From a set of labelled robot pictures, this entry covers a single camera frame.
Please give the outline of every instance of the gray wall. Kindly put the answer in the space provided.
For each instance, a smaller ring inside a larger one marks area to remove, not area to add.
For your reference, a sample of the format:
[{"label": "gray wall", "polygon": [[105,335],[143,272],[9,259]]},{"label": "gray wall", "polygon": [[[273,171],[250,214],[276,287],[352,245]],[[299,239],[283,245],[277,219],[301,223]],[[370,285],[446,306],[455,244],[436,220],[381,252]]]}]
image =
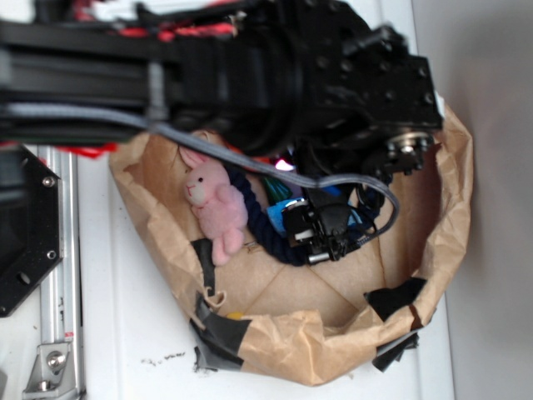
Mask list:
[{"label": "gray wall", "polygon": [[533,397],[533,1],[413,0],[420,54],[471,130],[469,251],[447,293],[457,400]]}]

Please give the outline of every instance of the gray cable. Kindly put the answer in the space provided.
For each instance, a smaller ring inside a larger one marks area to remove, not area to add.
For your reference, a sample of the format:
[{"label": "gray cable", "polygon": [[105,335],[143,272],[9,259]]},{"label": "gray cable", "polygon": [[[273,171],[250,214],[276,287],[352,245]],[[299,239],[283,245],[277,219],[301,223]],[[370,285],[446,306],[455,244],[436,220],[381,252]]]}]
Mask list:
[{"label": "gray cable", "polygon": [[329,177],[313,178],[305,177],[293,172],[283,172],[272,165],[255,161],[245,155],[232,152],[225,147],[205,142],[191,134],[179,131],[167,123],[157,122],[152,124],[142,116],[127,112],[120,112],[102,107],[84,107],[71,104],[20,102],[8,103],[0,108],[0,119],[4,117],[50,120],[75,119],[127,125],[137,128],[140,131],[146,130],[151,133],[159,133],[163,137],[186,148],[191,148],[197,152],[204,153],[227,163],[238,165],[242,168],[253,170],[257,173],[270,175],[271,177],[293,183],[303,188],[326,188],[328,186],[355,183],[367,185],[369,188],[378,191],[391,202],[392,213],[383,227],[379,228],[371,236],[365,237],[358,242],[360,246],[386,232],[394,224],[400,211],[400,203],[394,193],[391,192],[385,183],[374,177],[356,173],[346,173],[331,175]]}]

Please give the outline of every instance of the navy blue rope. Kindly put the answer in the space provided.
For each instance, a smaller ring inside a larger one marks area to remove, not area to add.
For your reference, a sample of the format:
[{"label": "navy blue rope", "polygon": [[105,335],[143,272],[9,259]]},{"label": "navy blue rope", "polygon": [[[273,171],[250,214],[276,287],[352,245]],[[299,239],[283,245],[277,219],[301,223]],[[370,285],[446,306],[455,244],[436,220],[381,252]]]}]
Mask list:
[{"label": "navy blue rope", "polygon": [[307,264],[307,253],[304,247],[290,247],[289,242],[280,236],[270,223],[268,216],[261,210],[252,186],[243,173],[226,168],[231,184],[244,196],[248,211],[248,228],[267,253],[285,264],[301,267]]}]

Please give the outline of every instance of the black tape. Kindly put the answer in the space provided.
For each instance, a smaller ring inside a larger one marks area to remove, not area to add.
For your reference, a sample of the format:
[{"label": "black tape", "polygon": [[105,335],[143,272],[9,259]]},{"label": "black tape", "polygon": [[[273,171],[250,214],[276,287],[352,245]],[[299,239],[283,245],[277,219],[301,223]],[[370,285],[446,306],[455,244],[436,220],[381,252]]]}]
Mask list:
[{"label": "black tape", "polygon": [[198,239],[191,242],[194,250],[197,252],[198,259],[203,270],[203,286],[207,289],[209,296],[215,294],[215,265],[212,261],[213,243],[209,239]]},{"label": "black tape", "polygon": [[382,372],[385,372],[387,368],[396,360],[400,361],[403,352],[409,348],[418,347],[418,333],[409,332],[404,337],[401,337],[397,341],[392,343],[398,343],[391,347],[391,343],[385,344],[377,348],[378,357],[372,360],[374,367]]},{"label": "black tape", "polygon": [[216,315],[199,293],[196,315],[206,327],[202,330],[191,321],[199,350],[197,365],[200,368],[241,369],[243,360],[237,354],[252,321],[236,321]]},{"label": "black tape", "polygon": [[412,277],[399,287],[383,288],[365,293],[365,299],[374,308],[381,320],[385,322],[400,308],[413,303],[426,282],[425,279]]}]

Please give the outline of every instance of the yellow object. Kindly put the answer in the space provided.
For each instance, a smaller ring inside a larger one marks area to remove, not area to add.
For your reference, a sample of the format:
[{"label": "yellow object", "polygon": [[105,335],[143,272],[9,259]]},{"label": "yellow object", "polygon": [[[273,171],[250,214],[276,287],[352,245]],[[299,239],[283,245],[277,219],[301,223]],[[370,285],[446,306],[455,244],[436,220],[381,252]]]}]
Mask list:
[{"label": "yellow object", "polygon": [[226,315],[226,318],[235,319],[236,321],[242,319],[244,312],[230,312]]}]

